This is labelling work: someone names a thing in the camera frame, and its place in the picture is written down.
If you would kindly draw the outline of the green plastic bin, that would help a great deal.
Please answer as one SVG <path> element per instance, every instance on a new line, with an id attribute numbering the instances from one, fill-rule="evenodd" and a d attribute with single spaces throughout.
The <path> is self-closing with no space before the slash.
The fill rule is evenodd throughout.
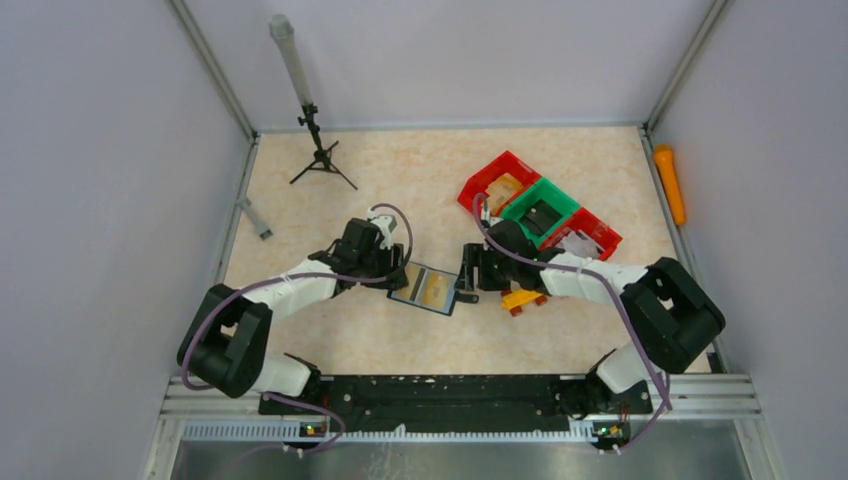
<path id="1" fill-rule="evenodd" d="M 545 177 L 529 186 L 500 212 L 502 220 L 515 221 L 526 237 L 540 247 L 581 207 Z"/>

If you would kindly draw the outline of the red bin with wooden blocks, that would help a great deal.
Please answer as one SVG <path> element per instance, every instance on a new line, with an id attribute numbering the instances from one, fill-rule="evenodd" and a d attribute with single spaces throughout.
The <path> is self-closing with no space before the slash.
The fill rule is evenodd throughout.
<path id="1" fill-rule="evenodd" d="M 489 211 L 500 213 L 541 178 L 538 171 L 506 150 L 466 180 L 457 202 L 471 212 L 475 196 L 483 194 Z"/>

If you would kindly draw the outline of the black leather card holder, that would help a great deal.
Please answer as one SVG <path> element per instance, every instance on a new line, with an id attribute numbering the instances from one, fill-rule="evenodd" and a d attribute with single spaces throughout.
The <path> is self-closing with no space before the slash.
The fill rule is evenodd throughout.
<path id="1" fill-rule="evenodd" d="M 410 262 L 405 273 L 408 285 L 400 290 L 390 291 L 387 294 L 389 300 L 443 316 L 451 316 L 457 303 L 479 303 L 478 294 L 457 288 L 460 277 L 455 273 L 417 262 Z"/>

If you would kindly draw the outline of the yellow toy brick car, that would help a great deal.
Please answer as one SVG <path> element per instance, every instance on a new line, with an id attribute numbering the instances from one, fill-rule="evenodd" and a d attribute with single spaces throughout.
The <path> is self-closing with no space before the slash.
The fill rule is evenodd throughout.
<path id="1" fill-rule="evenodd" d="M 542 306 L 548 297 L 540 292 L 530 290 L 503 290 L 501 292 L 501 308 L 512 317 L 521 315 L 527 305 Z"/>

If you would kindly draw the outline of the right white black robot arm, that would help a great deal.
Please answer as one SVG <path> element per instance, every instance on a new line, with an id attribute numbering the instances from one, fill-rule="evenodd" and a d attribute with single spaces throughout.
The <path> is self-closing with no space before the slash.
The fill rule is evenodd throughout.
<path id="1" fill-rule="evenodd" d="M 643 382 L 652 383 L 669 408 L 671 375 L 684 373 L 726 327 L 724 314 L 676 259 L 611 263 L 557 247 L 539 250 L 512 220 L 478 225 L 484 239 L 464 244 L 459 289 L 503 291 L 517 284 L 547 297 L 611 306 L 624 323 L 628 342 L 565 394 L 570 416 L 612 412 Z"/>

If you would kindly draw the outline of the red bin with plastic bags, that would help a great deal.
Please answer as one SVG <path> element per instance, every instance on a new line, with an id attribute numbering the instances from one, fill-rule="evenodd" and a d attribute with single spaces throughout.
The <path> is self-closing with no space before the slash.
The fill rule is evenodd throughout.
<path id="1" fill-rule="evenodd" d="M 585 207 L 580 207 L 541 244 L 540 249 L 561 248 L 580 257 L 607 260 L 623 237 Z"/>

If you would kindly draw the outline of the black tripod with grey tube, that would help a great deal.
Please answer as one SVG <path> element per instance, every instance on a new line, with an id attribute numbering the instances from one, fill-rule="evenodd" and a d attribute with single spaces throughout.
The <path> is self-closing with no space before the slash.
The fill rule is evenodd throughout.
<path id="1" fill-rule="evenodd" d="M 284 14 L 273 15 L 269 21 L 269 33 L 281 54 L 301 108 L 301 115 L 297 118 L 298 123 L 307 128 L 315 147 L 311 163 L 296 174 L 289 184 L 293 185 L 306 173 L 315 171 L 338 175 L 357 191 L 358 187 L 333 163 L 333 153 L 339 142 L 335 141 L 332 144 L 325 145 L 321 138 L 321 128 L 315 119 L 318 108 L 314 102 L 297 49 L 295 29 L 291 21 Z"/>

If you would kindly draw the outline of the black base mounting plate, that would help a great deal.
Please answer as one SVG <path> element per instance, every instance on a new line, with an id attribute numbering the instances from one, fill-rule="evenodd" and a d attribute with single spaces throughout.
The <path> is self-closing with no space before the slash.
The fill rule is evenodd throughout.
<path id="1" fill-rule="evenodd" d="M 566 431 L 592 415 L 650 414 L 646 382 L 614 394 L 595 378 L 521 375 L 336 375 L 302 402 L 337 414 L 349 433 Z"/>

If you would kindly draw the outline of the orange flashlight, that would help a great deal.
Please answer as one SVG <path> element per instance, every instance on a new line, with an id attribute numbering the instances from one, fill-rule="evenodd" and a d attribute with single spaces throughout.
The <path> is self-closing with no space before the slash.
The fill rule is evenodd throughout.
<path id="1" fill-rule="evenodd" d="M 667 144 L 658 145 L 653 150 L 654 164 L 662 182 L 672 220 L 676 226 L 682 226 L 687 217 L 674 159 L 674 152 Z"/>

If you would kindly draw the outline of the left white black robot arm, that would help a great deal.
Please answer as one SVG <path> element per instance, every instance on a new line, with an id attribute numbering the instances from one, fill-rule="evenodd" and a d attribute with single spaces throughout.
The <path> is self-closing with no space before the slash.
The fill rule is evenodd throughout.
<path id="1" fill-rule="evenodd" d="M 241 288 L 211 287 L 177 351 L 185 386 L 230 398 L 270 391 L 282 394 L 297 413 L 314 410 L 321 397 L 317 367 L 290 354 L 270 354 L 272 327 L 356 286 L 386 291 L 406 286 L 408 255 L 392 239 L 404 221 L 370 212 L 349 220 L 340 238 L 287 272 Z"/>

